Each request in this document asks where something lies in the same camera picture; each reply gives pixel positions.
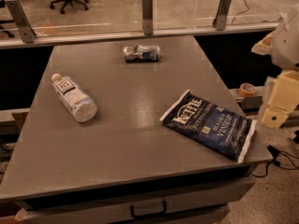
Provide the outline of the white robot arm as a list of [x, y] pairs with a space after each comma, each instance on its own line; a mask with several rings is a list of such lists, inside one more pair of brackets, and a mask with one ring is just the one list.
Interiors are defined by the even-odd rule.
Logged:
[[272, 64], [282, 69], [274, 80], [261, 123], [279, 128], [299, 106], [299, 4], [285, 14], [278, 27], [256, 43], [251, 51], [270, 55]]

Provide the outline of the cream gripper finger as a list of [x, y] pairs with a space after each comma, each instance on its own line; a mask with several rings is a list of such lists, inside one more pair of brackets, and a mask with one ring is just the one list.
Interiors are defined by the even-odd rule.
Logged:
[[262, 40], [253, 45], [251, 51], [258, 55], [270, 55], [272, 53], [273, 36], [273, 32], [266, 35]]
[[289, 117], [285, 110], [275, 107], [267, 107], [262, 116], [262, 124], [268, 128], [278, 129]]

